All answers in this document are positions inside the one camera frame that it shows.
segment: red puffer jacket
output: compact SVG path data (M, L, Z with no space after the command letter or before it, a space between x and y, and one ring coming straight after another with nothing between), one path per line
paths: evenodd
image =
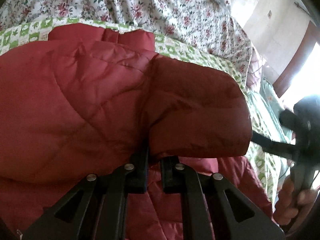
M147 137L154 162L178 155L198 172L219 171L272 216L237 157L251 122L236 82L153 50L150 33L69 25L0 57L0 217L11 231L23 232L87 174L128 162ZM131 240L182 239L180 199L162 192L158 165L148 192L129 196L127 223Z

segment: floral pattern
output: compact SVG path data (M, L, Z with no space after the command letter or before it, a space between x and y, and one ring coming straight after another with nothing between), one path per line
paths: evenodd
M252 129L274 141L285 142L281 126L279 123L273 122L263 97L247 87L244 90L244 97L250 111ZM258 175L274 208L281 172L281 157L263 152L262 147L253 142L249 144L246 157Z
M6 0L0 30L48 17L132 25L230 60L246 84L252 45L219 0Z
M273 117L275 123L280 124L279 116L280 113L284 111L285 107L282 101L278 98L273 86L265 78L262 78L261 80L261 88L259 92L266 102L270 116ZM283 131L284 135L286 136L286 141L284 142L289 143L292 139L292 130L289 130L284 126L281 126L280 130Z

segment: window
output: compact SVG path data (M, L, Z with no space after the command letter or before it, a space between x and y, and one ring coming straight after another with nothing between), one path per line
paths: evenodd
M315 44L300 72L280 98L284 105L293 109L295 103L305 96L320 94L320 46Z
M253 14L258 0L233 0L231 3L231 15L243 28Z

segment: bed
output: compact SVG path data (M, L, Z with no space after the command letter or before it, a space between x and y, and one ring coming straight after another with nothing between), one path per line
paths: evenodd
M73 23L154 32L156 52L231 75L245 96L253 129L288 140L263 96L246 86L252 43L231 17L230 0L6 0L0 9L0 55ZM246 156L274 203L281 159L254 143Z

